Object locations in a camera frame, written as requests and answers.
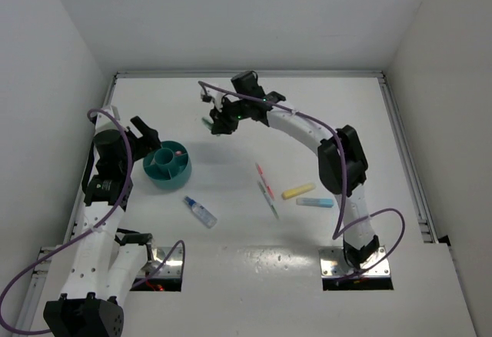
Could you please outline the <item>green correction tape dispenser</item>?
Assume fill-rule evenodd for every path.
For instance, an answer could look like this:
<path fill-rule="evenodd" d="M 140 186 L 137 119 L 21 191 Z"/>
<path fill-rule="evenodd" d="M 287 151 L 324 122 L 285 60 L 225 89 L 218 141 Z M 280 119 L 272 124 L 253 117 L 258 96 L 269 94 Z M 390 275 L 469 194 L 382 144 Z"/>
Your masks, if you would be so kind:
<path fill-rule="evenodd" d="M 210 131 L 213 129 L 213 122 L 211 122 L 207 118 L 202 118 L 201 121 L 207 129 L 209 129 Z"/>

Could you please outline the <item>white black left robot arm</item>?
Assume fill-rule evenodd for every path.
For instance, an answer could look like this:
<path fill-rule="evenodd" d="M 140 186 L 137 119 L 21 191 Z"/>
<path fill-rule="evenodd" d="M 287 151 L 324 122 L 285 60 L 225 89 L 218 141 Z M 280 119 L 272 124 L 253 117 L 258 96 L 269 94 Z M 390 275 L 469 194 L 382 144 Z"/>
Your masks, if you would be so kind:
<path fill-rule="evenodd" d="M 133 164 L 160 148 L 156 130 L 131 119 L 139 136 L 99 115 L 92 140 L 95 169 L 85 181 L 81 238 L 67 280 L 43 318 L 54 336 L 120 336 L 124 303 L 135 276 L 151 258 L 151 234 L 115 241 L 132 190 Z"/>

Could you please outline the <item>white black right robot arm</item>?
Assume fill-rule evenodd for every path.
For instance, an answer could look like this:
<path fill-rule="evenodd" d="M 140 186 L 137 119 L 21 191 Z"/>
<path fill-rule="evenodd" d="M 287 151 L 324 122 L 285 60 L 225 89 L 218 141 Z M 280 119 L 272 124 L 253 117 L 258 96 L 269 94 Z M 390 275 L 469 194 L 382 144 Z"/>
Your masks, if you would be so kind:
<path fill-rule="evenodd" d="M 368 163 L 356 130 L 349 125 L 333 129 L 296 111 L 284 95 L 265 92 L 254 71 L 236 75 L 231 84 L 233 92 L 199 83 L 201 100 L 213 105 L 211 133 L 230 135 L 241 120 L 249 118 L 286 133 L 311 150 L 317 157 L 321 184 L 334 195 L 340 210 L 333 237 L 343 240 L 348 265 L 361 269 L 380 242 L 365 202 Z"/>

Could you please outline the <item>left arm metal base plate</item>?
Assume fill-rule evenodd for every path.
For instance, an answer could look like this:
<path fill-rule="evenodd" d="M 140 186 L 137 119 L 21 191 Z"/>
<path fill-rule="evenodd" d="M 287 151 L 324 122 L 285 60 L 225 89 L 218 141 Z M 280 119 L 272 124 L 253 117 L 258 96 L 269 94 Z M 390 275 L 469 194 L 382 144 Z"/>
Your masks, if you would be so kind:
<path fill-rule="evenodd" d="M 183 275 L 184 258 L 182 245 L 174 250 L 171 247 L 155 247 L 151 250 L 151 260 L 141 270 L 147 275 L 161 266 L 154 279 L 177 279 Z"/>

